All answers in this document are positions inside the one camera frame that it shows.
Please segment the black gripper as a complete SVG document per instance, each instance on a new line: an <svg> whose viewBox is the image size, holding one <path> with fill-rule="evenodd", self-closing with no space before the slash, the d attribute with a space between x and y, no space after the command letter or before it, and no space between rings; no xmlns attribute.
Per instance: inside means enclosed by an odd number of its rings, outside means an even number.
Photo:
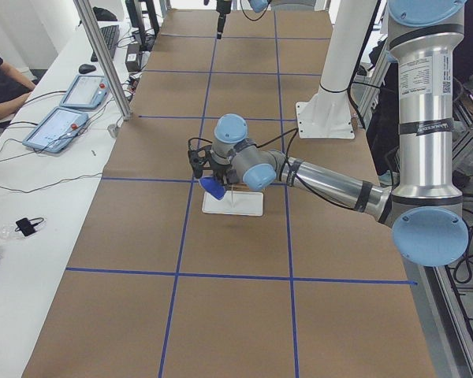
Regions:
<svg viewBox="0 0 473 378"><path fill-rule="evenodd" d="M222 186L229 186L237 184L237 173L230 171L232 169L229 163L220 163L214 158L210 159L210 167L213 171L213 176L219 178Z"/></svg>
<svg viewBox="0 0 473 378"><path fill-rule="evenodd" d="M216 2L216 10L220 13L218 15L216 38L221 39L226 21L225 13L231 12L231 0L217 0Z"/></svg>

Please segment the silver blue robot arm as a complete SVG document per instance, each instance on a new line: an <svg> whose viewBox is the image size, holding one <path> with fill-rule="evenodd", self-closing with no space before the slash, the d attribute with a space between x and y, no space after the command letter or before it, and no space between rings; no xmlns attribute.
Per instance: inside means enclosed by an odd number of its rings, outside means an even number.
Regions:
<svg viewBox="0 0 473 378"><path fill-rule="evenodd" d="M400 181L382 188L276 150L261 151L246 121L221 117L203 161L192 169L203 189L222 199L243 183L262 191L275 181L309 191L388 225L401 255L437 267L468 245L462 194L452 182L453 51L464 37L462 1L391 1L389 52L398 65ZM212 170L202 173L203 163Z"/></svg>
<svg viewBox="0 0 473 378"><path fill-rule="evenodd" d="M246 19L251 22L257 22L263 18L266 11L271 8L276 9L299 9L299 10L314 10L316 1L272 1L272 0L258 0L249 1L251 10L257 14L257 17L250 17L244 10L242 13ZM218 12L218 24L216 31L216 38L221 39L224 33L226 17L231 13L233 9L233 1L231 0L217 0L216 11Z"/></svg>

